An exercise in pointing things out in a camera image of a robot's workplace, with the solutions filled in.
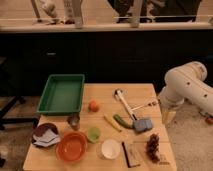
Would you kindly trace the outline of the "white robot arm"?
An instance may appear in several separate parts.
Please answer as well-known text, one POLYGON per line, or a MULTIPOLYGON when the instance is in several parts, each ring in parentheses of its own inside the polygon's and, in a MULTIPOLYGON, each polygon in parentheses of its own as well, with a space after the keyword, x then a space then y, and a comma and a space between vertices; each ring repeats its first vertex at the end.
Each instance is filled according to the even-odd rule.
POLYGON ((192 61, 172 68, 165 74, 165 86, 158 95, 162 112, 162 123, 168 124, 176 110, 186 99, 197 105, 207 118, 213 118, 213 87, 204 80, 207 69, 204 64, 192 61))

